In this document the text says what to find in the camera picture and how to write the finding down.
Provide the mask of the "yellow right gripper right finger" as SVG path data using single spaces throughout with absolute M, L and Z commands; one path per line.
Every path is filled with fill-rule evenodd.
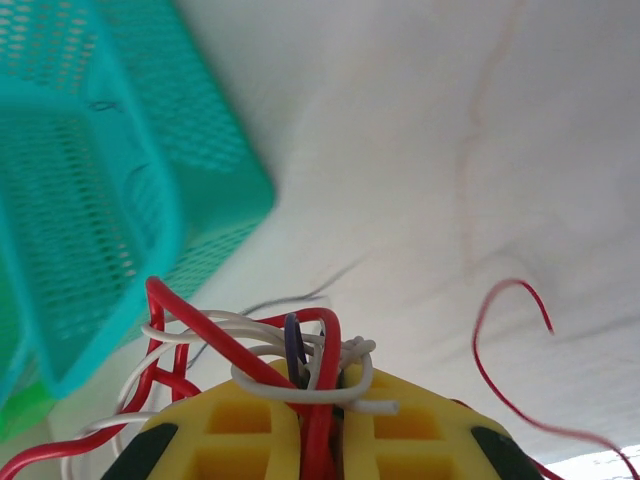
M 364 398 L 395 401 L 395 415 L 347 411 L 346 479 L 540 479 L 498 422 L 394 375 L 375 370 Z

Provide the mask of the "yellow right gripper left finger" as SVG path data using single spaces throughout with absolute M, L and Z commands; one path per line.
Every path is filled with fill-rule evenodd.
M 105 479 L 296 479 L 297 414 L 228 380 L 154 415 Z

